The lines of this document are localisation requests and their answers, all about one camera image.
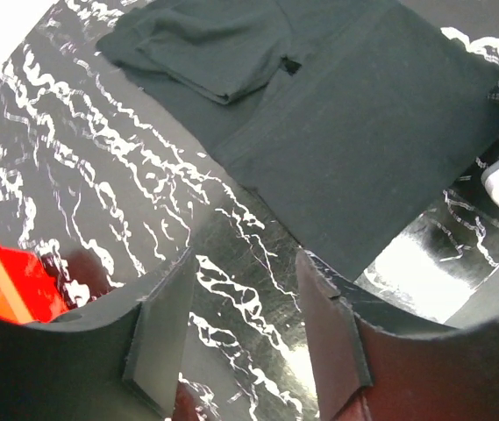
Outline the black t shirt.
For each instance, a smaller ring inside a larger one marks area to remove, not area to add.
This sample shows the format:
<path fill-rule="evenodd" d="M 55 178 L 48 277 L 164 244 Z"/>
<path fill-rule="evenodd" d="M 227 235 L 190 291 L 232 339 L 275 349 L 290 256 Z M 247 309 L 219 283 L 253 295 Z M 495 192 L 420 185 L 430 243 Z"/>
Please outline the black t shirt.
<path fill-rule="evenodd" d="M 499 134 L 499 66 L 397 1 L 153 1 L 97 47 L 347 280 Z"/>

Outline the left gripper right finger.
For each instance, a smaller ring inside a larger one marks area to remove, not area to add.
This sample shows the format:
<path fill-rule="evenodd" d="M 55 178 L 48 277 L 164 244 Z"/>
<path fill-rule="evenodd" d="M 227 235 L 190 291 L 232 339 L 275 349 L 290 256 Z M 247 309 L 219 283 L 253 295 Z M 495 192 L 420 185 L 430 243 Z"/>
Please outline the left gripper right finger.
<path fill-rule="evenodd" d="M 323 420 L 499 420 L 499 317 L 457 329 L 296 256 Z"/>

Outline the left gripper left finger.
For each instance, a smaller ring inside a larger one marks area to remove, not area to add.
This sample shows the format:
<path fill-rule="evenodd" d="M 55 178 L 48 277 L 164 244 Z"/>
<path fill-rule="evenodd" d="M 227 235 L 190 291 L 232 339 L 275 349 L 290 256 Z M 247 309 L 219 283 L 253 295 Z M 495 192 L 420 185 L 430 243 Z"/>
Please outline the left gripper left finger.
<path fill-rule="evenodd" d="M 177 260 L 54 321 L 0 319 L 0 420 L 192 420 L 179 383 L 196 263 Z"/>

